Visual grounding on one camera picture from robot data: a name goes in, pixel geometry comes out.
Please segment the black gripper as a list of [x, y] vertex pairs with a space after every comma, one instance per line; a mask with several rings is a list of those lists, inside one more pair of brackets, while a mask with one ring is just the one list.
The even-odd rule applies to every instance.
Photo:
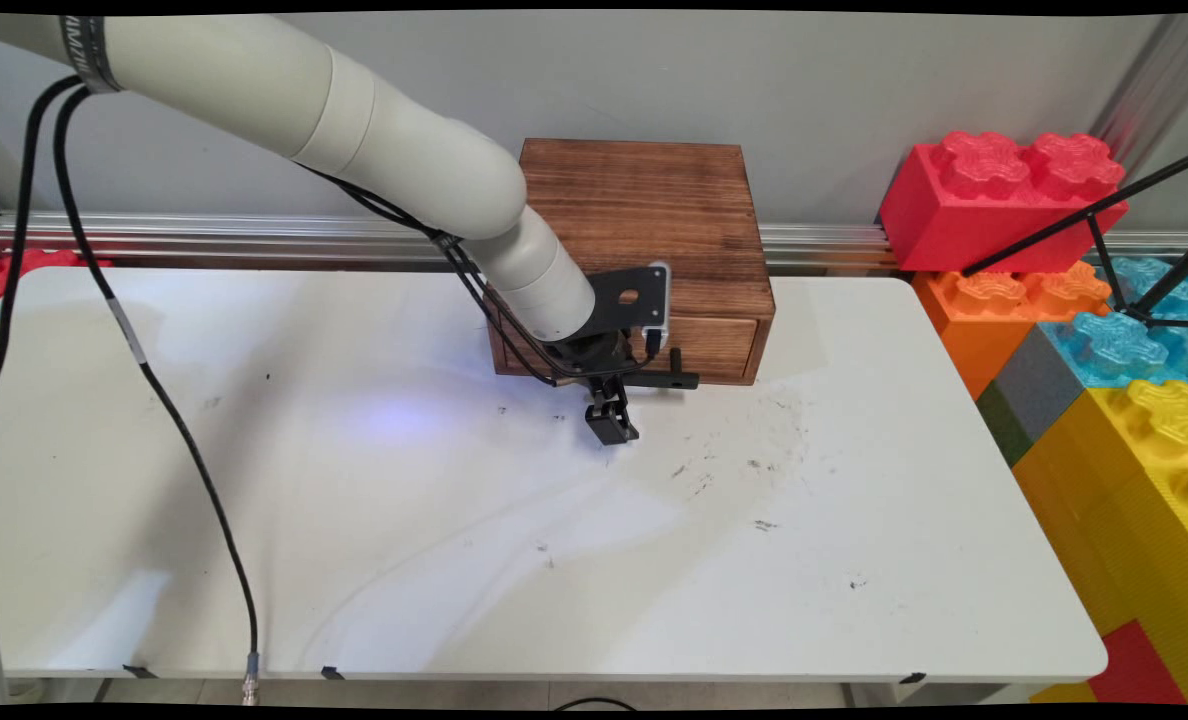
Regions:
[[623, 375], [644, 370], [657, 356], [657, 331], [646, 331], [646, 355], [636, 360], [628, 331], [590, 334], [561, 342], [543, 343], [544, 359], [558, 386], [588, 383], [590, 404], [584, 421], [602, 446], [626, 446], [640, 437], [628, 416], [628, 396]]

